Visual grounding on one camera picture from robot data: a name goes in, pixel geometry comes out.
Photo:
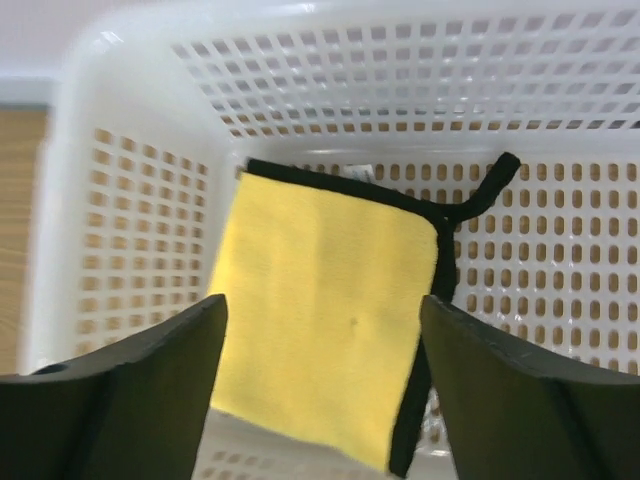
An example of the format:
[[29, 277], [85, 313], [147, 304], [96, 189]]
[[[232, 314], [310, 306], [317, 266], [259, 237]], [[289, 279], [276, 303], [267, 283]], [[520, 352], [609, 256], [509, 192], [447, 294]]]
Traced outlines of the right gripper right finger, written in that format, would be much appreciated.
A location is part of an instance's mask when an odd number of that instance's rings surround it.
[[556, 354], [435, 296], [420, 320], [458, 478], [638, 478], [638, 376]]

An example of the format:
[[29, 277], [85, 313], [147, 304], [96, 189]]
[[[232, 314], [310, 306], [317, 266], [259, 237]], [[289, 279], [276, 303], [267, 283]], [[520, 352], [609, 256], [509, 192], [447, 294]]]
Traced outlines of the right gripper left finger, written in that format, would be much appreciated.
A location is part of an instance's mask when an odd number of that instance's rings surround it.
[[92, 353], [2, 376], [2, 478], [191, 478], [227, 318], [212, 295]]

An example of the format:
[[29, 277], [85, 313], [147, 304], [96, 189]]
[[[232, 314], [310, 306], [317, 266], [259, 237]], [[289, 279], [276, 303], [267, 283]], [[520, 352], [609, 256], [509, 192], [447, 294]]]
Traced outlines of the yellow towel black trim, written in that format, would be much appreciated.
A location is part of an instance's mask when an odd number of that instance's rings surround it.
[[405, 477], [432, 386], [422, 299], [453, 298], [454, 232], [520, 168], [501, 155], [460, 204], [251, 159], [209, 290], [225, 297], [215, 409]]

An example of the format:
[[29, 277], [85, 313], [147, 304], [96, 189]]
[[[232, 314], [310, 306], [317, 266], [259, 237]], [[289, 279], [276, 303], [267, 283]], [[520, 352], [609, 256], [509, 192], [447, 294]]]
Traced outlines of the white towel label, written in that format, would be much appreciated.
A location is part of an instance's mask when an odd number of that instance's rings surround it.
[[375, 170], [372, 164], [351, 164], [345, 165], [342, 169], [345, 178], [366, 183], [375, 181]]

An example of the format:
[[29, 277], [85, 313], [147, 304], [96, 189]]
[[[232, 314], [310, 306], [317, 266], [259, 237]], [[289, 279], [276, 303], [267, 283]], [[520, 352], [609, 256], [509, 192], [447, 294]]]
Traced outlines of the white perforated basket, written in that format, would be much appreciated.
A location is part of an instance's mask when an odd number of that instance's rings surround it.
[[639, 377], [635, 1], [195, 1], [76, 41], [36, 187], [20, 370], [126, 340], [206, 293], [250, 158], [468, 199], [455, 305]]

